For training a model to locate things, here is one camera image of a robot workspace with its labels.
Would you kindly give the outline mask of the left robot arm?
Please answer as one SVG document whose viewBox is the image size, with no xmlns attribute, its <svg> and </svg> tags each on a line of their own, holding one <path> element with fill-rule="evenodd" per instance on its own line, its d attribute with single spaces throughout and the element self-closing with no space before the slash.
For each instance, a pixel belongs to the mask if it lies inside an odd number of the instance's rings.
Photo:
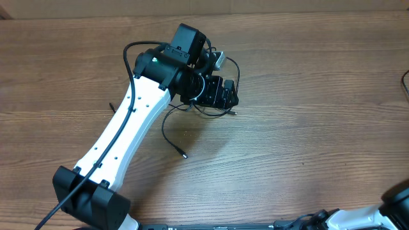
<svg viewBox="0 0 409 230">
<path fill-rule="evenodd" d="M 239 102 L 238 81 L 217 75 L 227 60 L 198 29 L 180 24 L 169 43 L 149 41 L 134 66 L 121 105 L 93 147 L 72 169 L 59 167 L 52 183 L 56 209 L 90 229 L 140 229 L 130 201 L 119 194 L 127 169 L 160 114 L 210 107 L 220 117 Z"/>
</svg>

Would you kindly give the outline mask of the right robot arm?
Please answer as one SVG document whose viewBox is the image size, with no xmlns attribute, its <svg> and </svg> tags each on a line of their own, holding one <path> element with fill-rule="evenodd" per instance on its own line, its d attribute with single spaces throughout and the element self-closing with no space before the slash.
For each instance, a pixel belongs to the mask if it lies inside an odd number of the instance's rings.
<svg viewBox="0 0 409 230">
<path fill-rule="evenodd" d="M 408 180 L 394 185 L 382 195 L 382 203 L 355 210 L 325 210 L 314 214 L 301 229 L 408 230 Z"/>
</svg>

